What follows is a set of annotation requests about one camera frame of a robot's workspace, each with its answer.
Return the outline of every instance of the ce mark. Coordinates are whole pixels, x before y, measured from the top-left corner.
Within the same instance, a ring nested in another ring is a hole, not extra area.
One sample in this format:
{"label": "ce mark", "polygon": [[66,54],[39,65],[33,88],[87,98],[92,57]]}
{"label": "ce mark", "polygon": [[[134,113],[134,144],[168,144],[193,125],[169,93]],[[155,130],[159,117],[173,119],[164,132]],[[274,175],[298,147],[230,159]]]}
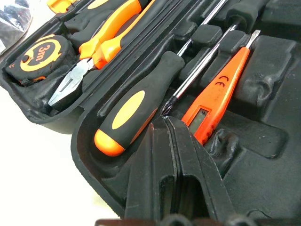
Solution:
{"label": "ce mark", "polygon": [[[222,79],[222,78],[225,78],[227,81],[229,81],[229,78],[227,76],[221,76],[218,79]],[[223,83],[222,81],[218,81],[217,83],[215,83],[215,85],[220,85],[225,87],[225,83]]]}

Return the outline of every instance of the screwdriver shaft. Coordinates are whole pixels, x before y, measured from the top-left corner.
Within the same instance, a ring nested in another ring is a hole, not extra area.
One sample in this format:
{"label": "screwdriver shaft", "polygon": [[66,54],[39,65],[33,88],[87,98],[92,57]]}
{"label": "screwdriver shaft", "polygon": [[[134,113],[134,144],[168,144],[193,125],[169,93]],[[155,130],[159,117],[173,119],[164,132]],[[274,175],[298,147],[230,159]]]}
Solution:
{"label": "screwdriver shaft", "polygon": [[202,70],[207,66],[207,64],[212,60],[214,55],[216,54],[221,41],[223,38],[231,31],[237,29],[238,24],[233,24],[228,28],[228,30],[224,33],[224,35],[219,39],[219,41],[216,43],[216,45],[209,51],[209,53],[203,58],[203,60],[197,65],[197,67],[191,72],[191,74],[188,76],[188,78],[185,80],[185,82],[182,83],[182,85],[179,87],[179,89],[174,93],[173,96],[176,98],[180,98],[182,94],[185,92],[185,90],[191,85],[191,83],[197,78],[197,76],[202,72]]}
{"label": "screwdriver shaft", "polygon": [[[224,4],[228,0],[221,0],[215,7],[214,9],[210,12],[210,14],[205,18],[205,20],[201,23],[201,25],[208,24],[213,17],[221,10],[221,8],[224,6]],[[185,45],[180,49],[178,52],[178,56],[181,57],[185,53],[185,51],[189,48],[189,46],[192,44],[192,39],[190,38]]]}

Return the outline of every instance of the digital display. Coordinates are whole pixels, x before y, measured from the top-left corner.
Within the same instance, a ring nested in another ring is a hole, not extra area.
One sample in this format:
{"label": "digital display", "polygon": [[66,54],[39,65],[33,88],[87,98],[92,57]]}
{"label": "digital display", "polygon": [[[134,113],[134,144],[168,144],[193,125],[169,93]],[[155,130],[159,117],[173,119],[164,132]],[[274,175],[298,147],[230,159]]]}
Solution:
{"label": "digital display", "polygon": [[195,134],[195,132],[198,130],[200,124],[203,122],[203,120],[206,118],[208,114],[208,111],[204,109],[200,109],[194,120],[189,125],[190,131]]}

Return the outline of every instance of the screwdriver tip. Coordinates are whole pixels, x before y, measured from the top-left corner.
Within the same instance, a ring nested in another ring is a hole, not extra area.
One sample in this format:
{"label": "screwdriver tip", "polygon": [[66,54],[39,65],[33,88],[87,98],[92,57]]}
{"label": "screwdriver tip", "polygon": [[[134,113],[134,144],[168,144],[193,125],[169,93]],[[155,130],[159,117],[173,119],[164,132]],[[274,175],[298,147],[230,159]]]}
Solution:
{"label": "screwdriver tip", "polygon": [[176,101],[178,100],[177,97],[172,96],[167,102],[166,104],[162,107],[161,109],[161,116],[166,116],[169,114],[170,110],[173,108],[174,104],[176,103]]}

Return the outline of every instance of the plastic bag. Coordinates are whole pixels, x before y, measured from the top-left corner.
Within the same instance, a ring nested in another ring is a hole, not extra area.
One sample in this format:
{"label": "plastic bag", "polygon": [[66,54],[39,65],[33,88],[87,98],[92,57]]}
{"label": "plastic bag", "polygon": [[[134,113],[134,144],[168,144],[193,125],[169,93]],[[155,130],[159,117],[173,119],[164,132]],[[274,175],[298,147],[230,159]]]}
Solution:
{"label": "plastic bag", "polygon": [[0,55],[13,46],[32,21],[29,0],[0,0]]}

